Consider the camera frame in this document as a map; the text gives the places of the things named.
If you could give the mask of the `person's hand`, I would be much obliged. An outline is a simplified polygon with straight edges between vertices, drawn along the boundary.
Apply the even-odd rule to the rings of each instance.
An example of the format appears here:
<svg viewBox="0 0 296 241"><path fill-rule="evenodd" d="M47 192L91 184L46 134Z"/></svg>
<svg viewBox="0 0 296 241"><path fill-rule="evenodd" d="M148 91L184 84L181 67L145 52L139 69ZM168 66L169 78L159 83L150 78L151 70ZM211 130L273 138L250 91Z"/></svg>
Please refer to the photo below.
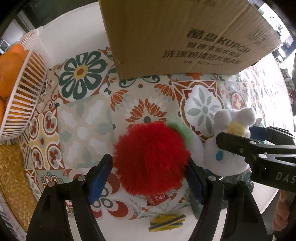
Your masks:
<svg viewBox="0 0 296 241"><path fill-rule="evenodd" d="M281 232L288 224L290 206L286 202L287 196L287 191L280 190L280 197L273 217L273 229L278 232Z"/></svg>

